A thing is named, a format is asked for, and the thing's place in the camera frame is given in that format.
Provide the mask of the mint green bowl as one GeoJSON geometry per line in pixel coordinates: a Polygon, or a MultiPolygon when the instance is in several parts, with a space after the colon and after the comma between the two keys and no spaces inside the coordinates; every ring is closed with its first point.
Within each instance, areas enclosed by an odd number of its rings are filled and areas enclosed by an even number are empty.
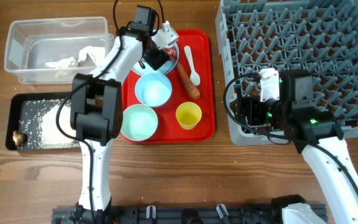
{"type": "Polygon", "coordinates": [[[158,116],[149,106],[136,104],[123,112],[121,133],[135,142],[145,141],[154,135],[158,126],[158,116]]]}

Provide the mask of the red snack wrapper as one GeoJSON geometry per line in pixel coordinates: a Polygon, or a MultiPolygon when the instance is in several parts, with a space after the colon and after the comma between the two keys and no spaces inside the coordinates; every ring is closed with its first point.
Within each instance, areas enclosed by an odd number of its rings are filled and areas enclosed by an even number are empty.
{"type": "Polygon", "coordinates": [[[178,58],[177,48],[175,46],[165,47],[163,51],[168,54],[170,60],[176,60],[178,58]]]}

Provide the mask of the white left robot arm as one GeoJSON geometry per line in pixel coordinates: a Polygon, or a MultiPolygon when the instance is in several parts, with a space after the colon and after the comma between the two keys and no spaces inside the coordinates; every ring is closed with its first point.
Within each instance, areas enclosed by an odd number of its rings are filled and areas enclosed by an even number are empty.
{"type": "Polygon", "coordinates": [[[112,223],[109,160],[123,120],[122,84],[133,66],[145,61],[158,70],[169,56],[163,51],[178,34],[162,12],[137,6],[134,20],[116,31],[105,62],[72,81],[70,126],[83,154],[83,188],[70,213],[73,223],[112,223]]]}

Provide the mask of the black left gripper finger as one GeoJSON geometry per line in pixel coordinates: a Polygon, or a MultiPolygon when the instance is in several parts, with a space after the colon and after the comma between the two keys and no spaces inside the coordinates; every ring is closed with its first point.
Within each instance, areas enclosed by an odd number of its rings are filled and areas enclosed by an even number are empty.
{"type": "Polygon", "coordinates": [[[159,49],[157,47],[150,47],[146,50],[144,56],[139,61],[141,69],[145,69],[145,62],[152,68],[159,68],[159,49]]]}
{"type": "Polygon", "coordinates": [[[162,67],[167,61],[170,60],[170,56],[163,49],[158,52],[157,68],[162,67]]]}

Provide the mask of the yellow plastic cup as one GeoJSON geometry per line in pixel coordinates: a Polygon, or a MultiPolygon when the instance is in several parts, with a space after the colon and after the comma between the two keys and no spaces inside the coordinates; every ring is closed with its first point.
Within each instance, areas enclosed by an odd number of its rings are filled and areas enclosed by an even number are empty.
{"type": "Polygon", "coordinates": [[[185,130],[193,129],[202,118],[201,108],[194,102],[184,102],[176,110],[176,119],[185,130]]]}

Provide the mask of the light blue bowl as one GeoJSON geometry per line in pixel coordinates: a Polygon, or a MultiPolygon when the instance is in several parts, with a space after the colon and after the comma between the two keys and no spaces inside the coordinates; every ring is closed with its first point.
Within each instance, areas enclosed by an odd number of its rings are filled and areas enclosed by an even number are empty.
{"type": "Polygon", "coordinates": [[[135,96],[144,105],[152,108],[164,105],[172,95],[171,81],[161,73],[141,76],[135,84],[135,96]]]}

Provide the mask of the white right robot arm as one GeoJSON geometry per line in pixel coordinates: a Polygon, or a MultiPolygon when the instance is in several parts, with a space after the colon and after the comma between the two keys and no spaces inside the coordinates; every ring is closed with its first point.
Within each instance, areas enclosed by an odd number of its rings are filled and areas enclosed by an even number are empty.
{"type": "Polygon", "coordinates": [[[239,79],[260,83],[260,114],[283,131],[311,167],[334,220],[358,223],[358,175],[338,120],[316,105],[311,73],[266,68],[239,79]]]}

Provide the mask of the white napkin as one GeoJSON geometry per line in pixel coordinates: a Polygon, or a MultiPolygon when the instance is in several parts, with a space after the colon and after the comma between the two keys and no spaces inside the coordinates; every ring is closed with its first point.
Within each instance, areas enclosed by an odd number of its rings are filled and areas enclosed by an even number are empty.
{"type": "Polygon", "coordinates": [[[57,62],[45,62],[45,66],[56,69],[100,66],[104,62],[105,53],[104,47],[87,46],[79,51],[77,57],[63,58],[57,62]]]}

